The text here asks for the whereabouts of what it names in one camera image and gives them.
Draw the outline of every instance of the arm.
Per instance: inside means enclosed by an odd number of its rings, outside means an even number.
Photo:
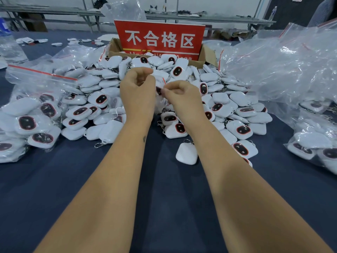
[[[332,252],[209,122],[195,86],[165,88],[196,146],[229,252]]]
[[[147,76],[151,73],[152,69],[132,69],[121,82],[127,122],[35,253],[129,252],[145,140],[155,105],[155,79]]]

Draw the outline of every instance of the yellow stripe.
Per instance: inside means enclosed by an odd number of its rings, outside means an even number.
[[[123,49],[123,50],[141,51],[141,50],[136,50],[136,49]]]

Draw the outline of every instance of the cardboard box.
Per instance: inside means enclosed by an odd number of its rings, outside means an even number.
[[[112,56],[128,56],[131,58],[134,58],[135,56],[149,57],[147,55],[141,55],[141,54],[121,53],[121,51],[122,51],[122,45],[121,45],[120,40],[113,38],[110,42],[110,49],[109,49],[108,57],[112,57]],[[205,62],[218,67],[215,52],[203,44],[201,46],[198,61],[189,60],[188,65],[195,66],[196,68],[203,68],[203,64]]]

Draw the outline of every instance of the white plastic bottle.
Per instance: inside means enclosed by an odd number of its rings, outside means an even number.
[[[0,55],[7,63],[23,63],[28,61],[26,54],[15,41],[2,17],[0,17]]]

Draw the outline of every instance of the white wall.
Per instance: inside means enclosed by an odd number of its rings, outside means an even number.
[[[82,0],[10,0],[12,4],[25,4],[25,5],[46,5],[46,6],[61,6],[61,7],[78,7],[83,8]],[[92,8],[91,0],[85,0],[87,9]],[[158,6],[161,9],[164,0],[140,0],[141,6],[144,9],[148,9],[150,4]],[[179,0],[179,10],[190,10],[193,12],[207,11],[209,15],[219,15],[219,16],[254,16],[259,0]],[[265,10],[267,9],[269,0],[262,0],[258,18],[262,18]],[[177,5],[177,0],[167,0],[166,9],[167,11],[175,11]],[[46,19],[54,20],[71,20],[71,21],[83,21],[82,18],[78,16],[69,15],[45,15]],[[190,22],[190,21],[180,21],[184,24],[203,24],[202,22]],[[236,24],[236,23],[212,23],[215,28],[237,28],[237,29],[247,29],[246,24]],[[89,30],[87,25],[81,24],[65,24],[65,23],[46,23],[49,29],[68,29],[68,30]],[[101,25],[102,31],[112,32],[115,31],[115,27],[109,25]]]

